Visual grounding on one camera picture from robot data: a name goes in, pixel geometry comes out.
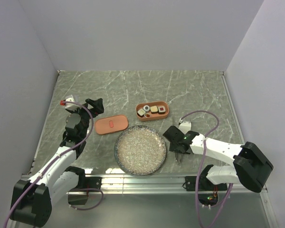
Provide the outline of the orange lunch box lid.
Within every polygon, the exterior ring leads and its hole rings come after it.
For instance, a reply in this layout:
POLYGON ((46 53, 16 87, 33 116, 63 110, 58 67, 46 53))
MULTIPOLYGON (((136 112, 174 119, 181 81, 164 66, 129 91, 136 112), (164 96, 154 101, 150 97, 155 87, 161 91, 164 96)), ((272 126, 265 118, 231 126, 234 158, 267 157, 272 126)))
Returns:
POLYGON ((95 131, 99 135, 115 133, 125 130, 128 125, 128 119, 125 115, 115 115, 97 120, 95 131))

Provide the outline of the metal tongs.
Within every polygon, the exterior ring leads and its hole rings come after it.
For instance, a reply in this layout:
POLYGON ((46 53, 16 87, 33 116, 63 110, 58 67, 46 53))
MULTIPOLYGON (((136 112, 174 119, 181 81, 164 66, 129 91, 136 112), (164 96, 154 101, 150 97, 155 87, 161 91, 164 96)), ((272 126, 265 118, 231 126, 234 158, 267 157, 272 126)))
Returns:
MULTIPOLYGON (((172 116, 172 125, 178 127, 178 122, 175 120, 174 115, 172 116)), ((175 161, 177 164, 181 164, 183 154, 174 153, 175 154, 175 161)))

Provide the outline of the red topped sushi piece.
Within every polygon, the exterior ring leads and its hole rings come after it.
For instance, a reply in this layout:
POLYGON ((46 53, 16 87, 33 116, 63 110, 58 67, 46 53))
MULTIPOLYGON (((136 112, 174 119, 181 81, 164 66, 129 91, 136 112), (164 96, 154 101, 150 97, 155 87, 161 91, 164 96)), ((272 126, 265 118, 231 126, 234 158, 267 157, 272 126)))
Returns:
POLYGON ((165 106, 158 106, 158 113, 159 114, 165 114, 166 113, 165 106))

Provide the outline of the cream topped sushi piece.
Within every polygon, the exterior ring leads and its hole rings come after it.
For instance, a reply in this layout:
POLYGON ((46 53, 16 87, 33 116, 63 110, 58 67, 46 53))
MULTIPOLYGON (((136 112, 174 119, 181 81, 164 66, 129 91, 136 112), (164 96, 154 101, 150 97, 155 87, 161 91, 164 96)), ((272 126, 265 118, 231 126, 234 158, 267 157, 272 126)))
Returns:
POLYGON ((150 107, 150 112, 152 114, 158 113, 158 106, 154 105, 150 107))

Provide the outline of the orange topped sushi cup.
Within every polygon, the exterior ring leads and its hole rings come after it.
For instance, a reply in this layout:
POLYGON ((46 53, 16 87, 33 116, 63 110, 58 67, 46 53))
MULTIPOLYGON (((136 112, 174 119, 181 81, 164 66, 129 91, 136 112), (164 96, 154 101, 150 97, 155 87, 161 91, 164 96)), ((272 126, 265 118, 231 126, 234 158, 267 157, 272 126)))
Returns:
POLYGON ((144 117, 150 118, 150 117, 152 117, 152 115, 151 115, 150 113, 145 113, 145 114, 144 114, 144 117))

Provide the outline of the orange lunch box base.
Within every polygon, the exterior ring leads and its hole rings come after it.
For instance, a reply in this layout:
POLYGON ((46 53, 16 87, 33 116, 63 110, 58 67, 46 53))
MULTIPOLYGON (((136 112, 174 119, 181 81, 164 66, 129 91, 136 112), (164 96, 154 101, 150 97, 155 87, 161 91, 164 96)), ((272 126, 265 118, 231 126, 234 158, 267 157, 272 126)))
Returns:
POLYGON ((168 117, 169 115, 169 106, 166 102, 164 101, 155 101, 155 102, 147 102, 147 103, 140 103, 136 106, 136 115, 137 115, 137 118, 140 120, 140 121, 153 121, 153 120, 160 120, 160 119, 165 119, 168 117), (165 106, 166 108, 166 113, 165 114, 159 114, 159 113, 155 113, 155 114, 152 114, 150 111, 146 112, 146 113, 150 113, 152 115, 152 117, 150 118, 146 118, 144 116, 140 117, 138 114, 137 114, 137 111, 140 109, 140 108, 143 108, 145 105, 148 105, 149 107, 151 106, 165 106))

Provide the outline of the white round sushi piece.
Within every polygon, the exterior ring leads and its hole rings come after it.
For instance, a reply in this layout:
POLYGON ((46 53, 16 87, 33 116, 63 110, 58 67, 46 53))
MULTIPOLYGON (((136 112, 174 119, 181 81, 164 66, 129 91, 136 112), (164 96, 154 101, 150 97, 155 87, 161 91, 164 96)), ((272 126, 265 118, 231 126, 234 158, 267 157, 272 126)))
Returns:
POLYGON ((145 106, 143 107, 143 109, 144 109, 144 111, 146 111, 146 112, 150 111, 150 107, 149 107, 148 105, 145 105, 145 106))

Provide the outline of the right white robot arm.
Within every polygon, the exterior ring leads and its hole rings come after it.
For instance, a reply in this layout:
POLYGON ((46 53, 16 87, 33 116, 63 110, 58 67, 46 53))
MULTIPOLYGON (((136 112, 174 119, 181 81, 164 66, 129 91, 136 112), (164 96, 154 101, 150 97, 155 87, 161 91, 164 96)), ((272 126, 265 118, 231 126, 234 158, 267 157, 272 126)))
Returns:
POLYGON ((198 154, 220 160, 226 166, 207 165, 200 174, 200 185, 206 190, 219 184, 242 184, 246 189, 260 193, 273 171, 273 164, 252 142, 232 144, 206 138, 187 131, 184 134, 171 126, 163 134, 170 142, 169 150, 181 154, 198 154))

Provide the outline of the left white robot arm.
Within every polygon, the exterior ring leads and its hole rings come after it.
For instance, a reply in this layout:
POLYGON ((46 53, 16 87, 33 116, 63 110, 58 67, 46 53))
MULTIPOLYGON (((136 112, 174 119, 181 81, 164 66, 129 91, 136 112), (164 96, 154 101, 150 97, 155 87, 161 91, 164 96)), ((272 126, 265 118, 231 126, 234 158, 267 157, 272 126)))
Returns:
POLYGON ((80 104, 70 95, 60 104, 69 112, 62 142, 53 157, 35 175, 15 184, 4 227, 13 220, 41 228, 63 195, 72 189, 81 191, 86 187, 85 170, 71 164, 83 152, 93 130, 94 118, 104 112, 103 100, 88 98, 80 104))

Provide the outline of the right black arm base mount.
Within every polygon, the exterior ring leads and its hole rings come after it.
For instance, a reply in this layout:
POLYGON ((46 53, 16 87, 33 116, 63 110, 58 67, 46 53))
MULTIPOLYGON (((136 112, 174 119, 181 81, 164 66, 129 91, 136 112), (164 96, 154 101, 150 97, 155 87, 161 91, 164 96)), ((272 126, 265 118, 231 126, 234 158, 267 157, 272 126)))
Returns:
MULTIPOLYGON (((186 191, 195 191, 196 187, 196 178, 197 176, 185 176, 185 182, 183 183, 182 187, 186 191)), ((227 184, 222 183, 219 185, 214 185, 211 181, 209 181, 206 177, 199 178, 199 191, 226 191, 228 189, 227 184)))

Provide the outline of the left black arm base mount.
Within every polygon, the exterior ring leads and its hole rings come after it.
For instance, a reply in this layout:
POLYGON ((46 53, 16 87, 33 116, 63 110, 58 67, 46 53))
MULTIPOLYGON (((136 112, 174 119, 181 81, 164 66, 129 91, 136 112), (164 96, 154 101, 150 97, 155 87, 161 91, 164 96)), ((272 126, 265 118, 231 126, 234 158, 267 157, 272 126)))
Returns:
POLYGON ((87 176, 84 182, 84 188, 87 189, 100 189, 102 185, 102 177, 99 176, 87 176))

